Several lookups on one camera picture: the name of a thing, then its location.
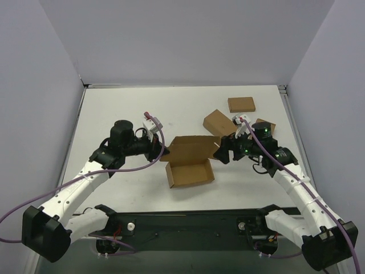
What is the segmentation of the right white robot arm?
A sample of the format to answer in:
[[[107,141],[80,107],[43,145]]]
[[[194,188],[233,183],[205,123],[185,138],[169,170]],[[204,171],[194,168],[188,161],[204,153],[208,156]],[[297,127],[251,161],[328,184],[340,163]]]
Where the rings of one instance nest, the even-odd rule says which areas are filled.
[[[327,205],[293,153],[279,146],[273,138],[271,124],[258,122],[251,126],[242,117],[234,118],[233,123],[237,131],[221,138],[214,158],[228,164],[230,160],[238,161],[247,156],[285,190],[302,216],[302,220],[297,220],[278,206],[270,205],[262,209],[263,228],[279,233],[299,247],[316,271],[352,258],[355,272],[360,273],[355,252],[356,225],[344,222]]]

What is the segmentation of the brown paper box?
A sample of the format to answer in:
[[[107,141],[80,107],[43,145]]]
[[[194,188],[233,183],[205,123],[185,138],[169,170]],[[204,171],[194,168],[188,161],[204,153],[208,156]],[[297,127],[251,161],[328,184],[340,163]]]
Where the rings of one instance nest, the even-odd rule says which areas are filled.
[[[213,153],[220,145],[217,136],[177,136],[170,143],[169,153],[160,158],[166,162],[170,188],[182,188],[208,184],[214,181],[211,165]]]

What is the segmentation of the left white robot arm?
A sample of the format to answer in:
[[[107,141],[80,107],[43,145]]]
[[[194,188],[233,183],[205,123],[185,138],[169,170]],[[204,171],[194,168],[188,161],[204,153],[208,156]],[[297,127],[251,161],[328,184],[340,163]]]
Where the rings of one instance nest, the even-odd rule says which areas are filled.
[[[118,120],[99,147],[92,153],[79,173],[68,183],[56,189],[56,194],[39,207],[29,206],[22,216],[21,242],[49,262],[58,261],[70,245],[101,231],[105,235],[115,232],[115,211],[104,206],[74,216],[76,209],[122,166],[129,156],[144,155],[151,166],[168,154],[162,132],[163,125],[149,113],[144,114],[142,135],[136,136],[133,124]]]

